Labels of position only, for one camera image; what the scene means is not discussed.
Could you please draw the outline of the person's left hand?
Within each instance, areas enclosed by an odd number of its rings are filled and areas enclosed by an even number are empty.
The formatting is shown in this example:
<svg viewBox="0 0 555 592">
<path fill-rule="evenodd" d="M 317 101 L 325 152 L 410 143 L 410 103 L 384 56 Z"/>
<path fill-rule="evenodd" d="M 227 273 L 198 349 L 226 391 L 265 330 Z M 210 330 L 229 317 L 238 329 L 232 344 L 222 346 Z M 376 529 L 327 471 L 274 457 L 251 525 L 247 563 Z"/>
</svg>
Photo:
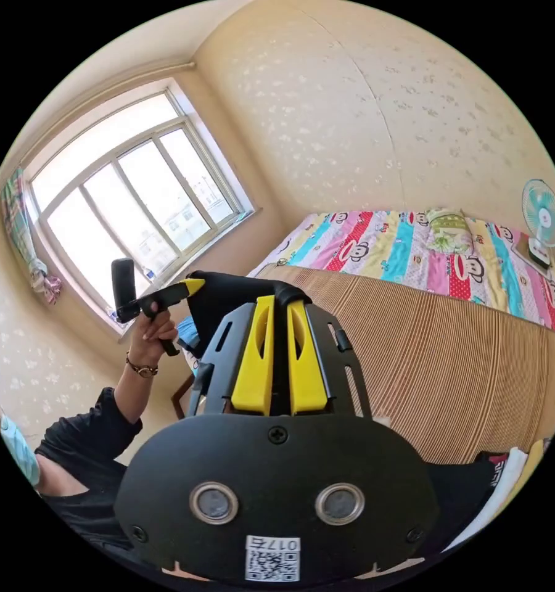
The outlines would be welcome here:
<svg viewBox="0 0 555 592">
<path fill-rule="evenodd" d="M 168 310 L 159 311 L 156 302 L 149 310 L 150 316 L 141 312 L 134 322 L 128 360 L 137 367 L 155 368 L 165 353 L 162 342 L 174 341 L 177 330 Z"/>
</svg>

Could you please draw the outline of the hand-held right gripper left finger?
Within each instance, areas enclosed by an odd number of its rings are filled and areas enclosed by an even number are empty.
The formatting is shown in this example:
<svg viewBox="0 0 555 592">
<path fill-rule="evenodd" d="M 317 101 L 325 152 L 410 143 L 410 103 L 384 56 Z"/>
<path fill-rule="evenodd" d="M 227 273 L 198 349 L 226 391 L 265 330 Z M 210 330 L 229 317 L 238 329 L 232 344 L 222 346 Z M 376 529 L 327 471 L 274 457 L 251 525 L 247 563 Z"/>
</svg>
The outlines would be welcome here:
<svg viewBox="0 0 555 592">
<path fill-rule="evenodd" d="M 274 304 L 273 295 L 257 298 L 231 395 L 232 407 L 238 412 L 270 412 L 274 362 Z"/>
</svg>

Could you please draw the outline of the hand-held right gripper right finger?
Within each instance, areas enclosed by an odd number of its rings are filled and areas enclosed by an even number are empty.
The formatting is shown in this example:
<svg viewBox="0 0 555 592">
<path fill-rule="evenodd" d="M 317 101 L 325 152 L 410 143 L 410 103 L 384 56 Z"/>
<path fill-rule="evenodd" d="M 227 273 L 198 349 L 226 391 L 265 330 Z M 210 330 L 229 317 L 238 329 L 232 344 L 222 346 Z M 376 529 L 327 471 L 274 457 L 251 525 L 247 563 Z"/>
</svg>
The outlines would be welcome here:
<svg viewBox="0 0 555 592">
<path fill-rule="evenodd" d="M 327 405 L 327 393 L 305 302 L 297 300 L 288 304 L 286 318 L 291 413 L 323 411 Z"/>
</svg>

